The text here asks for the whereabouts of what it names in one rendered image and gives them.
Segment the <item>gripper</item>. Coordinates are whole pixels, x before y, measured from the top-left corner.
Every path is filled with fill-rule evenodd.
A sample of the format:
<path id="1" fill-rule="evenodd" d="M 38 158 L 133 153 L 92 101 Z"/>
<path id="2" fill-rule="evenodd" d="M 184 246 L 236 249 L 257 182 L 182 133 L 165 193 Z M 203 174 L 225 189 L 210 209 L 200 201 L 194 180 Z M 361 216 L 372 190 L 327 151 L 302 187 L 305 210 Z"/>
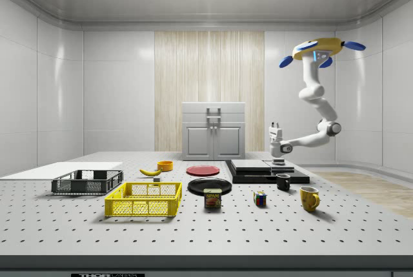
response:
<path id="1" fill-rule="evenodd" d="M 283 130 L 279 127 L 279 123 L 272 122 L 268 131 L 271 142 L 279 142 L 283 140 Z"/>

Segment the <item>black mug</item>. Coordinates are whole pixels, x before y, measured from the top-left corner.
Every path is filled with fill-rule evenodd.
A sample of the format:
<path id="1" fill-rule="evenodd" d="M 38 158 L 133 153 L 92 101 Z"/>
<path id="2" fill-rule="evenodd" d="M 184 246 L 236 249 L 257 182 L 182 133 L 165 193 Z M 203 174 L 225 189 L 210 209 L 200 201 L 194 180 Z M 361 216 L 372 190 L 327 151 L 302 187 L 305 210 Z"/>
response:
<path id="1" fill-rule="evenodd" d="M 290 190 L 290 175 L 289 174 L 276 174 L 276 183 L 279 190 Z"/>

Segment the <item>white cabinet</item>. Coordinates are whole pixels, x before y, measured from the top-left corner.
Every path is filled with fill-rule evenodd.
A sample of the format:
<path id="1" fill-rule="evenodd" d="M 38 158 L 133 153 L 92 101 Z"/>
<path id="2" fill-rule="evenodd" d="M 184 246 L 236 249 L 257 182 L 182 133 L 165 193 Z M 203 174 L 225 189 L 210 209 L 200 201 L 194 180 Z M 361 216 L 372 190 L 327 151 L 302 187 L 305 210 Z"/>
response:
<path id="1" fill-rule="evenodd" d="M 244 102 L 183 102 L 182 158 L 228 160 L 245 157 Z"/>

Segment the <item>yellow mug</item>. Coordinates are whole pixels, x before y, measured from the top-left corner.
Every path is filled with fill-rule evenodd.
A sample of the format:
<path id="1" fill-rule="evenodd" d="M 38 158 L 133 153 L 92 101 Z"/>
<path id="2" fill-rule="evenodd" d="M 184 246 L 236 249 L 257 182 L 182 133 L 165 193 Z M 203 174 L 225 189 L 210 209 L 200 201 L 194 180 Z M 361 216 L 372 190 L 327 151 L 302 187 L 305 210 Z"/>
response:
<path id="1" fill-rule="evenodd" d="M 314 187 L 302 186 L 299 190 L 302 206 L 306 211 L 314 212 L 319 206 L 319 191 Z"/>

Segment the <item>red plate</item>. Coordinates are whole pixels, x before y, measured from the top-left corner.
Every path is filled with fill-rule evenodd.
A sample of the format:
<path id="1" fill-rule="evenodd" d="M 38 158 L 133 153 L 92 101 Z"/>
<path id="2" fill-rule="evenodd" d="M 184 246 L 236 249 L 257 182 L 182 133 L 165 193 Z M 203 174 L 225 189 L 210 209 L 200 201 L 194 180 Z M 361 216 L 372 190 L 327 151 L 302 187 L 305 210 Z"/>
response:
<path id="1" fill-rule="evenodd" d="M 211 165 L 195 165 L 186 169 L 186 173 L 191 176 L 215 176 L 220 169 Z"/>

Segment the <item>black plate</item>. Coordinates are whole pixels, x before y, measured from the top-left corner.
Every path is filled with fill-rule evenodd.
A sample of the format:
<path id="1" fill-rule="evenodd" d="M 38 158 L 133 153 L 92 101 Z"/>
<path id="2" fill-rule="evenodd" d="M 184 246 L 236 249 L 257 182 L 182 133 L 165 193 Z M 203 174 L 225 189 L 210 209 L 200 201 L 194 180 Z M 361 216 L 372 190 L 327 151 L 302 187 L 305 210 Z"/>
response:
<path id="1" fill-rule="evenodd" d="M 188 183 L 188 190 L 198 196 L 204 194 L 204 189 L 221 189 L 224 195 L 232 190 L 232 184 L 220 178 L 199 178 Z"/>

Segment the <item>flat-sided can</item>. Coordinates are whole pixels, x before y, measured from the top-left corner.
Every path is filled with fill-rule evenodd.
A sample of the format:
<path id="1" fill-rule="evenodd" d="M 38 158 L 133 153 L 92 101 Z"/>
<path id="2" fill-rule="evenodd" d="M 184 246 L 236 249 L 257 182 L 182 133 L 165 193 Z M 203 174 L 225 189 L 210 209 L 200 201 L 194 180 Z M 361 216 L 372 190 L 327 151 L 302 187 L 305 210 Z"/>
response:
<path id="1" fill-rule="evenodd" d="M 221 189 L 204 189 L 205 208 L 220 208 L 221 207 Z"/>

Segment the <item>drone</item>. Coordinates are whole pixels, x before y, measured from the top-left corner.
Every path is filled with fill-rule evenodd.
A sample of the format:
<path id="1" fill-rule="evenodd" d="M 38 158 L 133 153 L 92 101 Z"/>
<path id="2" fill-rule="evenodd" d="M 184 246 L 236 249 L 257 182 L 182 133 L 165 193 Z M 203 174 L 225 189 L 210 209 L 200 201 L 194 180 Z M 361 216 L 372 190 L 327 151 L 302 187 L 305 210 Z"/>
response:
<path id="1" fill-rule="evenodd" d="M 302 60 L 302 55 L 306 52 L 314 53 L 314 60 L 316 60 L 315 51 L 329 51 L 330 57 L 320 65 L 321 68 L 329 67 L 332 64 L 332 56 L 341 51 L 342 47 L 345 46 L 352 50 L 364 50 L 365 45 L 357 43 L 354 41 L 342 41 L 340 38 L 319 38 L 311 41 L 307 41 L 297 45 L 292 52 L 291 56 L 284 57 L 280 63 L 279 67 L 283 68 L 289 65 L 293 59 Z"/>

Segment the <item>yellow basket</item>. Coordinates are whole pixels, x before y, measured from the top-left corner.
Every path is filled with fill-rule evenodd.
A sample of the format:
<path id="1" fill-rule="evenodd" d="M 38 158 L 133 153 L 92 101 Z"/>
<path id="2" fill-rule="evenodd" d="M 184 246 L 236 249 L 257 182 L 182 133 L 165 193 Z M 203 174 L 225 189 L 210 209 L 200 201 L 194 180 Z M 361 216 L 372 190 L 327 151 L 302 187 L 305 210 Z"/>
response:
<path id="1" fill-rule="evenodd" d="M 105 197 L 106 216 L 175 216 L 181 182 L 125 182 Z"/>

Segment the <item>dark grey basket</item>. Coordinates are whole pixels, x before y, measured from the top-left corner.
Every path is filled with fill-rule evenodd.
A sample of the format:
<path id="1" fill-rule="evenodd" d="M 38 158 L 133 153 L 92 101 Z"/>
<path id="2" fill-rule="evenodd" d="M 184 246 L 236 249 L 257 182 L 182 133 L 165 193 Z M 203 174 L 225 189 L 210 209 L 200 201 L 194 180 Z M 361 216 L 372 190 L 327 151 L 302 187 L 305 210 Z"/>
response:
<path id="1" fill-rule="evenodd" d="M 56 194 L 106 194 L 123 181 L 122 170 L 75 170 L 52 180 Z"/>

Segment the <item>white board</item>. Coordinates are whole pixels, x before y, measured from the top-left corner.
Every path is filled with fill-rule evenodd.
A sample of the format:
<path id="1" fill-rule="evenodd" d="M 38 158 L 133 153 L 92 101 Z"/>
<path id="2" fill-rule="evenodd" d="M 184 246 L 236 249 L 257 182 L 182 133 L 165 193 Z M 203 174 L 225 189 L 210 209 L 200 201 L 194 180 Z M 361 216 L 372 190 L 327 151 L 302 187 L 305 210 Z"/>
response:
<path id="1" fill-rule="evenodd" d="M 52 180 L 75 170 L 110 170 L 121 162 L 57 162 L 1 177 L 0 180 Z"/>

